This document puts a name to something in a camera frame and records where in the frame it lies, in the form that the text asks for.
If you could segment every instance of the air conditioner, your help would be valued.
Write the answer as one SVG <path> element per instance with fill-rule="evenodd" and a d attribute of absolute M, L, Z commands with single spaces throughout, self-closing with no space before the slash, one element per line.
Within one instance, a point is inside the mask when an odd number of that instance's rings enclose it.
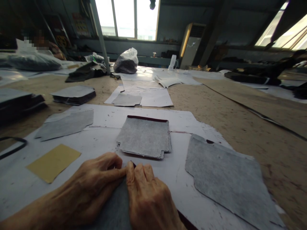
<path fill-rule="evenodd" d="M 185 29 L 182 45 L 180 48 L 180 69 L 188 69 L 196 56 L 206 25 L 190 23 Z"/>

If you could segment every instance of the window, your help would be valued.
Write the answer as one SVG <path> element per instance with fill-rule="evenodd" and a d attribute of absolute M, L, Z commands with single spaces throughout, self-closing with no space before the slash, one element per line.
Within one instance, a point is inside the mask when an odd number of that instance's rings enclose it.
<path fill-rule="evenodd" d="M 149 8 L 150 0 L 95 1 L 104 36 L 156 40 L 159 0 L 154 10 Z"/>
<path fill-rule="evenodd" d="M 260 37 L 256 46 L 266 46 L 271 42 L 271 37 L 279 23 L 279 20 L 286 9 L 288 2 L 286 2 L 280 11 L 277 13 L 273 21 Z M 288 48 L 288 49 L 304 49 L 307 46 L 307 15 L 296 23 L 291 29 L 284 33 L 273 45 L 273 47 Z"/>

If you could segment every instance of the gray sheet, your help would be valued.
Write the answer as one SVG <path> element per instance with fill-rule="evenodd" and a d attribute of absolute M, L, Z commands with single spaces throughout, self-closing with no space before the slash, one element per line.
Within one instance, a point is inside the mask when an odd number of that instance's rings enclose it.
<path fill-rule="evenodd" d="M 135 106 L 141 103 L 141 96 L 133 96 L 130 94 L 122 94 L 120 93 L 112 103 L 115 106 Z"/>
<path fill-rule="evenodd" d="M 116 141 L 123 152 L 163 159 L 171 151 L 169 122 L 127 117 Z"/>
<path fill-rule="evenodd" d="M 185 169 L 198 191 L 260 230 L 284 226 L 252 158 L 192 135 Z"/>
<path fill-rule="evenodd" d="M 51 93 L 52 96 L 61 96 L 61 97 L 83 97 L 94 92 L 95 89 L 89 86 L 72 86 L 60 91 Z"/>
<path fill-rule="evenodd" d="M 82 229 L 86 230 L 131 230 L 129 218 L 129 196 L 126 178 L 114 190 L 103 206 L 96 221 Z"/>
<path fill-rule="evenodd" d="M 71 113 L 60 120 L 44 123 L 35 138 L 40 141 L 62 137 L 81 132 L 86 126 L 91 125 L 94 120 L 94 110 Z"/>
<path fill-rule="evenodd" d="M 6 102 L 9 100 L 13 100 L 19 97 L 31 95 L 31 93 L 16 90 L 16 89 L 10 89 L 10 88 L 1 88 L 0 89 L 0 103 Z"/>

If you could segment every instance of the bottle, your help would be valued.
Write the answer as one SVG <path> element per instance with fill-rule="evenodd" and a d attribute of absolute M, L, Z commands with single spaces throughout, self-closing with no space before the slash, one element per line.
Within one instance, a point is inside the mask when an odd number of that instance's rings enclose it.
<path fill-rule="evenodd" d="M 172 59 L 170 60 L 169 70 L 174 70 L 174 65 L 176 62 L 176 55 L 173 54 Z"/>

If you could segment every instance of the dark red edge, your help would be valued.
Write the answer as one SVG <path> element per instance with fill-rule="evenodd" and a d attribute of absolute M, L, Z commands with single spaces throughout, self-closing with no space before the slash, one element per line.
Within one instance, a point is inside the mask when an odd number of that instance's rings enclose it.
<path fill-rule="evenodd" d="M 139 117 L 139 116 L 132 116 L 132 115 L 128 115 L 127 117 L 141 119 L 141 120 L 157 121 L 157 122 L 168 122 L 168 120 L 161 120 L 161 119 L 148 118 L 148 117 Z"/>

